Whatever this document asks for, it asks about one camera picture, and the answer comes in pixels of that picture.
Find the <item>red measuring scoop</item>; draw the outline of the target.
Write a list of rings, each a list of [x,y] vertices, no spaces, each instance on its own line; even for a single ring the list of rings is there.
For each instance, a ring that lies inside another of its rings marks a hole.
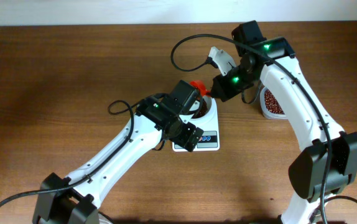
[[[191,81],[190,84],[200,92],[201,96],[210,96],[210,90],[206,89],[205,84],[201,80]]]

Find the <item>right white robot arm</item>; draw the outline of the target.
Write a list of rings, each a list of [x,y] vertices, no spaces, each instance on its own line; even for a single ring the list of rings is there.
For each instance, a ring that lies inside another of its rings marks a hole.
[[[325,218],[324,204],[337,198],[357,174],[357,132],[346,133],[329,115],[307,83],[295,52],[283,37],[266,39],[256,21],[232,33],[241,58],[213,47],[209,57],[220,75],[210,95],[228,101],[260,81],[289,120],[301,153],[289,167],[294,194],[281,223],[315,223]]]

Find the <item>grey-white bowl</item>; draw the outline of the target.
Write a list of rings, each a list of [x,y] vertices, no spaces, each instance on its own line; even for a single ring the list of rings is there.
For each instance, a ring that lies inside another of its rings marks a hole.
[[[204,96],[203,97],[203,100],[206,101],[207,103],[207,107],[208,107],[208,111],[207,113],[209,112],[210,108],[211,108],[211,98],[209,96]]]

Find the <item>beans in bowl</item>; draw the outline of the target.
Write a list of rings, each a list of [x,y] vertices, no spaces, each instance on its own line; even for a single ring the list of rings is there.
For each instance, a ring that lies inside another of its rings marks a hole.
[[[196,111],[193,115],[193,119],[203,117],[204,115],[207,114],[207,111],[208,111],[207,103],[205,100],[203,100],[202,104],[200,104],[200,107],[198,109],[196,109]]]

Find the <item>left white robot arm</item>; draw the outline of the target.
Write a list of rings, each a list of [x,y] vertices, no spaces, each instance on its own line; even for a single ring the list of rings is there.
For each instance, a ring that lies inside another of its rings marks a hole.
[[[181,117],[192,114],[200,91],[181,80],[170,93],[148,96],[127,111],[124,129],[87,163],[41,184],[33,223],[99,223],[99,209],[115,183],[145,153],[168,140],[192,152],[203,130]]]

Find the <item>clear plastic container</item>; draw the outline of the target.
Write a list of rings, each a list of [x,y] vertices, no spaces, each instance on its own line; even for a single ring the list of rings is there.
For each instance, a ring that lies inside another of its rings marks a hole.
[[[263,87],[260,92],[260,104],[263,116],[267,119],[283,119],[287,120],[287,116],[285,114],[277,114],[270,112],[266,107],[266,99],[265,99],[265,92],[267,91],[266,87]]]

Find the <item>red adzuki beans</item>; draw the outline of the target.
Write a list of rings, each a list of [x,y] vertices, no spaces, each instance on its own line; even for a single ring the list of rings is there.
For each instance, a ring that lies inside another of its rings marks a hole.
[[[283,109],[270,90],[264,92],[264,102],[269,112],[273,114],[284,114]]]

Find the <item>white kitchen scale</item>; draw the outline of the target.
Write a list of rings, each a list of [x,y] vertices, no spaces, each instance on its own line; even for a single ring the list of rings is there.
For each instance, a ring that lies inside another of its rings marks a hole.
[[[204,130],[194,152],[217,151],[220,148],[220,132],[218,124],[218,111],[215,99],[211,98],[211,108],[202,118],[190,119],[188,122]]]

